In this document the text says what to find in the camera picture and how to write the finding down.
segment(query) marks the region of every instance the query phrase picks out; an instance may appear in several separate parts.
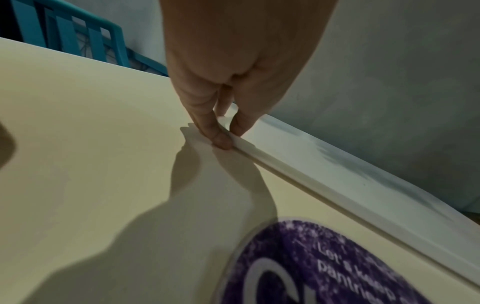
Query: wall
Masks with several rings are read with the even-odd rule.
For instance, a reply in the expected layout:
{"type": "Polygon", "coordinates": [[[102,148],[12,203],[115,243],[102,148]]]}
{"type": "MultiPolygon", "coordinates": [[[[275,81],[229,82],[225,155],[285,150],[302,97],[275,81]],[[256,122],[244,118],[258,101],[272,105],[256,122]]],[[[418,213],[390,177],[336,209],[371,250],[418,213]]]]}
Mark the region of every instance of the wall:
{"type": "MultiPolygon", "coordinates": [[[[119,24],[129,47],[165,63],[157,0],[70,1],[119,24]]],[[[340,0],[271,114],[480,212],[479,11],[475,0],[340,0]]]]}

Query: skin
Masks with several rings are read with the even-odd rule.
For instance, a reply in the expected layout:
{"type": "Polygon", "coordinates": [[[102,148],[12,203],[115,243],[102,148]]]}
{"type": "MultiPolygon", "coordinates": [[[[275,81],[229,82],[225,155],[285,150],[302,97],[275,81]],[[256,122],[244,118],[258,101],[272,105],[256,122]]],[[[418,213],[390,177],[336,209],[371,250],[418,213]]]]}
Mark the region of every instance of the skin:
{"type": "Polygon", "coordinates": [[[314,52],[337,0],[160,0],[168,73],[195,125],[233,142],[218,116],[235,99],[241,136],[285,94],[314,52]]]}

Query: tabletop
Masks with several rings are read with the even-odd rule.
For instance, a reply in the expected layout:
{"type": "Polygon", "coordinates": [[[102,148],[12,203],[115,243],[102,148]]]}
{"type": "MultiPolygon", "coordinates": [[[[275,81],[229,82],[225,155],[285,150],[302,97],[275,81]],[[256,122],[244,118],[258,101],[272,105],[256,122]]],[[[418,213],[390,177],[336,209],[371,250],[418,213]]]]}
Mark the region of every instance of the tabletop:
{"type": "Polygon", "coordinates": [[[478,303],[472,283],[212,147],[168,78],[4,39],[0,66],[1,303],[212,302],[240,244],[281,219],[352,240],[432,303],[478,303]]]}

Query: sticker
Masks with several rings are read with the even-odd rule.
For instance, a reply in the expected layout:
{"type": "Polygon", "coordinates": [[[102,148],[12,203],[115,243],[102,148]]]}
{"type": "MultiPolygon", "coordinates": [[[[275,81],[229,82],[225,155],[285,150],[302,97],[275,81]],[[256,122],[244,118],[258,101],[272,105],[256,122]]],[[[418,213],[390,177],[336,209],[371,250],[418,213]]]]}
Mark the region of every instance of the sticker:
{"type": "Polygon", "coordinates": [[[301,220],[263,229],[225,279],[220,304],[430,304],[355,242],[301,220]]]}

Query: glitter pattern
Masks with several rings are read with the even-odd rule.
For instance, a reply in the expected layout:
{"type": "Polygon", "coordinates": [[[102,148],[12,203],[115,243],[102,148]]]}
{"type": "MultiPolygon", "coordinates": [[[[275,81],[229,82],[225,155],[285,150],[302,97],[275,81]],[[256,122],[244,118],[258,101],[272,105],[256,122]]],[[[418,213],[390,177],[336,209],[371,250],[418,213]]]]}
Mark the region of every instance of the glitter pattern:
{"type": "Polygon", "coordinates": [[[430,304],[355,242],[301,220],[263,229],[226,275],[221,304],[430,304]]]}

